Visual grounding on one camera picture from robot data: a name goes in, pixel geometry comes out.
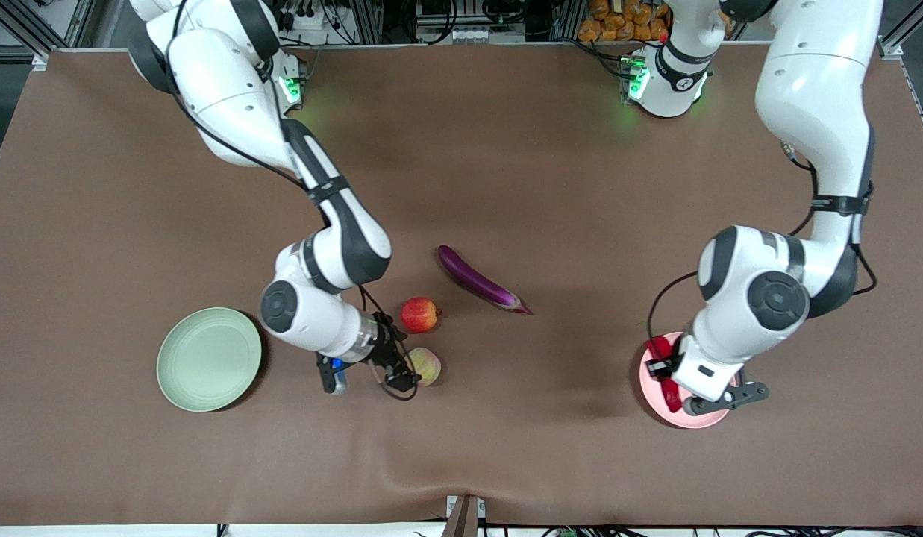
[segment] brown table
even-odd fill
[[[657,290],[721,228],[806,210],[754,112],[764,54],[724,48],[703,101],[661,120],[570,47],[324,52],[303,119],[392,236],[370,289],[444,310],[409,341],[444,378],[399,403],[358,367],[332,398],[312,354],[270,340],[254,394],[208,415],[160,393],[163,337],[255,312],[319,218],[211,155],[126,54],[53,54],[0,155],[0,524],[411,520],[464,492],[509,523],[923,524],[923,133],[897,63],[866,82],[880,288],[752,361],[771,397],[713,429],[635,397]],[[536,316],[448,282],[442,242]],[[680,286],[657,330],[701,304]]]

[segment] eggplant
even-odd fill
[[[480,272],[475,271],[451,247],[446,247],[446,245],[438,247],[438,261],[444,266],[445,271],[448,271],[448,274],[451,275],[451,279],[454,279],[459,286],[463,286],[464,289],[468,289],[474,295],[507,312],[534,314],[524,305],[518,295],[502,288],[502,286],[495,284]]]

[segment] gray floor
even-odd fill
[[[101,0],[105,2],[101,10],[96,31],[93,32],[93,45],[96,47],[124,48],[129,42],[131,28],[141,25],[141,21],[130,9],[128,0]],[[898,21],[918,4],[919,0],[885,0],[882,16],[882,33],[886,33],[898,24]],[[909,78],[916,89],[923,108],[923,27],[905,44],[904,63]],[[10,124],[13,109],[24,87],[24,81],[31,66],[0,65],[0,144]]]

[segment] red apple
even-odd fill
[[[438,322],[440,313],[430,299],[416,296],[402,306],[402,324],[411,333],[426,333]]]

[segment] plate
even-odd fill
[[[678,337],[680,337],[681,333],[682,332],[671,332],[663,334],[663,337],[670,342],[670,345],[673,345]],[[641,391],[643,391],[643,397],[646,398],[646,402],[648,402],[650,408],[652,408],[664,421],[685,429],[703,429],[704,427],[710,427],[710,425],[719,424],[721,419],[727,417],[727,414],[730,412],[728,410],[718,410],[703,415],[689,415],[684,412],[683,409],[677,412],[670,412],[670,409],[666,408],[666,401],[663,400],[663,391],[660,388],[660,382],[653,380],[653,378],[650,377],[649,371],[646,370],[645,365],[643,365],[644,362],[650,360],[652,357],[649,350],[643,351],[641,366],[639,367]],[[680,401],[693,397],[693,394],[682,386],[678,385],[677,388],[680,390]]]
[[[219,410],[255,380],[263,358],[259,330],[228,308],[199,310],[170,330],[157,357],[157,381],[172,404],[190,412]]]

